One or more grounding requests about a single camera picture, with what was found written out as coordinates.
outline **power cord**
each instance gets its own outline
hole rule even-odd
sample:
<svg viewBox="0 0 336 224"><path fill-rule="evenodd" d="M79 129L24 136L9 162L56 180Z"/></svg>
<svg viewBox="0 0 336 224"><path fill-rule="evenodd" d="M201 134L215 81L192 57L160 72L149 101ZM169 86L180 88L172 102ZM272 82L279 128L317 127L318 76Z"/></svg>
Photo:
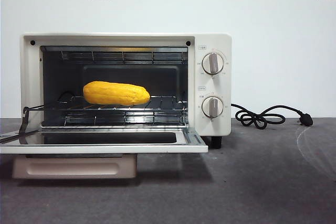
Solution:
<svg viewBox="0 0 336 224"><path fill-rule="evenodd" d="M257 129L263 130L267 127L267 124L281 124L284 123L286 118L283 115L280 114L274 114L274 113L267 113L273 109L277 108L283 108L291 111L295 111L300 115L300 122L302 125L305 126L312 126L313 125L313 120L309 114L303 114L301 111L284 106L284 105L276 105L269 107L268 109L262 111L260 114L256 114L252 111L247 110L246 108L236 105L236 104L231 104L231 106L239 108L240 110L236 113L235 118L241 122L243 126L250 126L251 124L254 123L255 127ZM266 119L265 117L272 116L273 118L280 118L280 121L270 121Z"/></svg>

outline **oven control knob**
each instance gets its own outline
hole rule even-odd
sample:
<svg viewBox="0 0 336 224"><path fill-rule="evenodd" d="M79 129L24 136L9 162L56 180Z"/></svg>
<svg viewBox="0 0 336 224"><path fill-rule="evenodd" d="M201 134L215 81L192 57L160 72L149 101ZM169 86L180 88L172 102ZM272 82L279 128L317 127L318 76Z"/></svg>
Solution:
<svg viewBox="0 0 336 224"><path fill-rule="evenodd" d="M223 112L223 102L217 97L208 97L202 103L202 110L208 118L216 118Z"/></svg>
<svg viewBox="0 0 336 224"><path fill-rule="evenodd" d="M217 74L222 71L224 66L223 57L216 53L211 52L207 54L202 60L202 67L208 74Z"/></svg>

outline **gray floor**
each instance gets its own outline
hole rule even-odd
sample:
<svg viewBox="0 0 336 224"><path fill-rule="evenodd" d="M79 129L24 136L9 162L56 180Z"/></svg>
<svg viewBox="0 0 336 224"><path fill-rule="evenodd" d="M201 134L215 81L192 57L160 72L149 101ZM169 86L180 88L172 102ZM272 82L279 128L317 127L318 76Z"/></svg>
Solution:
<svg viewBox="0 0 336 224"><path fill-rule="evenodd" d="M234 121L222 149L139 155L129 180L13 180L12 158L1 156L3 224L336 223L336 119Z"/></svg>

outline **white toaster oven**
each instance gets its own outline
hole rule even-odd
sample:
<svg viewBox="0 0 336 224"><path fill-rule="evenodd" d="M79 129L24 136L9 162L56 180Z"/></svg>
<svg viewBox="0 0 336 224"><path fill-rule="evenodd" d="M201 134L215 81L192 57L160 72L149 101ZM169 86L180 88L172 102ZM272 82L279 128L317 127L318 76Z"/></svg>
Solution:
<svg viewBox="0 0 336 224"><path fill-rule="evenodd" d="M203 153L231 130L227 34L26 34L23 120L1 137L17 178L134 177L138 153ZM145 87L148 103L89 104L91 81Z"/></svg>

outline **oven door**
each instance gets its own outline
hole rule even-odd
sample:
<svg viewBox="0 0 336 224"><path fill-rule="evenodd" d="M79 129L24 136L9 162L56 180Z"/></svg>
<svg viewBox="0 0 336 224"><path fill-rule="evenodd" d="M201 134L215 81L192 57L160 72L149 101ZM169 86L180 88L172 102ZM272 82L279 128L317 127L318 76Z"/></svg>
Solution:
<svg viewBox="0 0 336 224"><path fill-rule="evenodd" d="M2 136L2 154L204 153L193 129L43 129Z"/></svg>

